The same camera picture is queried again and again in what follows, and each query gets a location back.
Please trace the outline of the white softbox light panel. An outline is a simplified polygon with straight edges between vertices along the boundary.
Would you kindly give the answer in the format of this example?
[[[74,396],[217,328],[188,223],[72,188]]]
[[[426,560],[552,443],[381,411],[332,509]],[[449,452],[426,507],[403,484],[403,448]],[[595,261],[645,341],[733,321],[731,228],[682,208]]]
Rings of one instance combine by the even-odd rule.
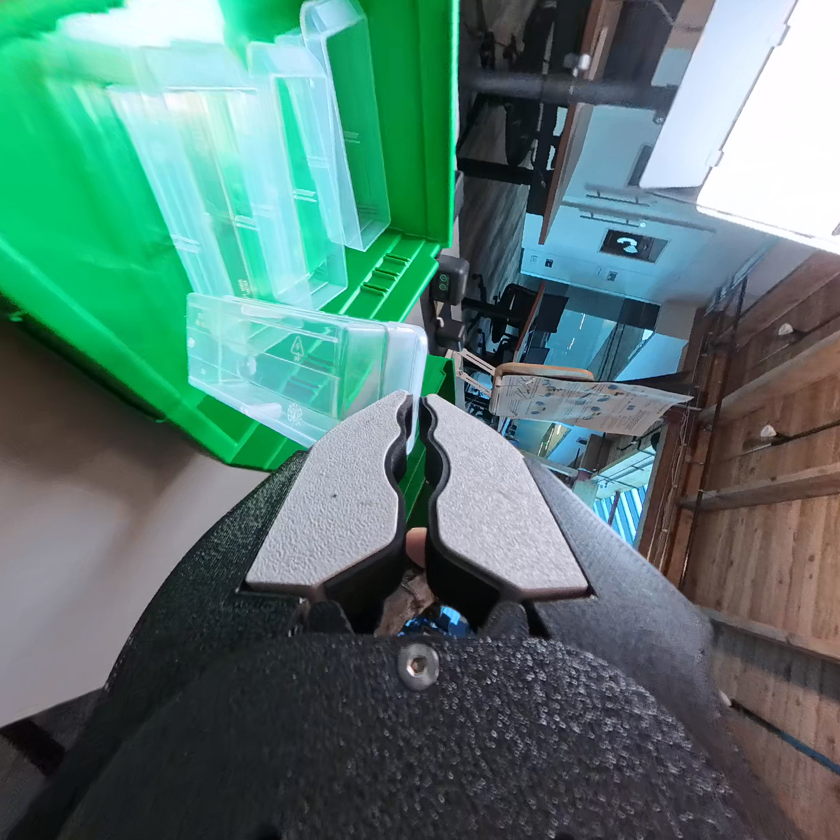
[[[640,178],[838,255],[839,2],[718,1]]]

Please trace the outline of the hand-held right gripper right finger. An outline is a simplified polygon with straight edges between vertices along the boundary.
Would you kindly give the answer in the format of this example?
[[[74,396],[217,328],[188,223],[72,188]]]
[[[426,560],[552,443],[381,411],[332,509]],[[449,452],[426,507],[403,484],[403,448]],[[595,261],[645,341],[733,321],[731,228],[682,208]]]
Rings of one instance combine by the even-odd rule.
[[[526,459],[503,436],[438,395],[420,406],[431,490],[426,574],[469,621],[500,602],[557,602],[590,586]]]

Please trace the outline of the white instruction sheet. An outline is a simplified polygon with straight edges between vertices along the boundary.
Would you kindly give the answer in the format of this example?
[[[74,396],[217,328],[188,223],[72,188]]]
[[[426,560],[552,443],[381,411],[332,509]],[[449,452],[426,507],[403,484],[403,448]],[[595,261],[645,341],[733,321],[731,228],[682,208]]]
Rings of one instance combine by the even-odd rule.
[[[490,411],[499,417],[561,423],[640,437],[689,395],[625,383],[507,375],[494,384]]]

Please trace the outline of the green plastic bin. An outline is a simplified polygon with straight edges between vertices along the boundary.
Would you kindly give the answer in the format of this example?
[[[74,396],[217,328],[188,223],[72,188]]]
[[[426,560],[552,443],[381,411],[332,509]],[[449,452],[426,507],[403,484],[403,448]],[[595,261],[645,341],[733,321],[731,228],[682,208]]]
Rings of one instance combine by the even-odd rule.
[[[193,293],[107,83],[59,32],[127,2],[2,2],[2,313],[230,466],[303,447],[190,385]],[[306,2],[219,2],[226,44],[299,29]],[[344,247],[348,284],[319,310],[402,322],[455,221],[457,2],[358,2],[371,36],[390,226]]]

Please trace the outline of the dark wall sign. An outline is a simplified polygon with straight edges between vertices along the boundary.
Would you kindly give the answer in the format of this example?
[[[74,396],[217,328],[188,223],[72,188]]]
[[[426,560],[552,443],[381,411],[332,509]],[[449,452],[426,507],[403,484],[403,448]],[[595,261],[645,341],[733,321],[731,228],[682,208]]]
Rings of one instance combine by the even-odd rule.
[[[641,235],[636,230],[609,228],[599,253],[653,265],[657,263],[668,244],[667,239]]]

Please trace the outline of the small black device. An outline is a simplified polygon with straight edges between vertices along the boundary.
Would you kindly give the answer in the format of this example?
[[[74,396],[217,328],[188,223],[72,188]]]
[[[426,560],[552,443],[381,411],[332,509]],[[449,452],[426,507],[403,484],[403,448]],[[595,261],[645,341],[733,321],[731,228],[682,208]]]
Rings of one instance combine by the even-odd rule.
[[[470,265],[466,259],[453,255],[437,256],[437,269],[428,285],[429,298],[433,302],[458,306],[466,296]]]

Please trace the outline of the black light stand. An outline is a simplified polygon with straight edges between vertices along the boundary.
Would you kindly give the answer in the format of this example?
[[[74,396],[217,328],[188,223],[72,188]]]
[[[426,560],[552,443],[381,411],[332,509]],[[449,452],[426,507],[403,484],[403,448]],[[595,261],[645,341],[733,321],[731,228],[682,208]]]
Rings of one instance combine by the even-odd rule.
[[[678,86],[638,85],[614,80],[585,80],[559,75],[501,73],[467,69],[460,83],[476,93],[503,99],[544,102],[558,106],[583,103],[592,106],[668,112]]]

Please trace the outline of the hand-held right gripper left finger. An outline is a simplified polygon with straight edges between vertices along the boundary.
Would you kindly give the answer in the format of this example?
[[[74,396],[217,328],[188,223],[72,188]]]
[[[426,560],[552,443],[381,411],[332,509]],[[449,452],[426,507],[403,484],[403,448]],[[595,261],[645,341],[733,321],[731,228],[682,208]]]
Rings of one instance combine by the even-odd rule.
[[[342,420],[308,451],[245,576],[254,592],[377,601],[401,578],[399,481],[414,395],[396,391]]]

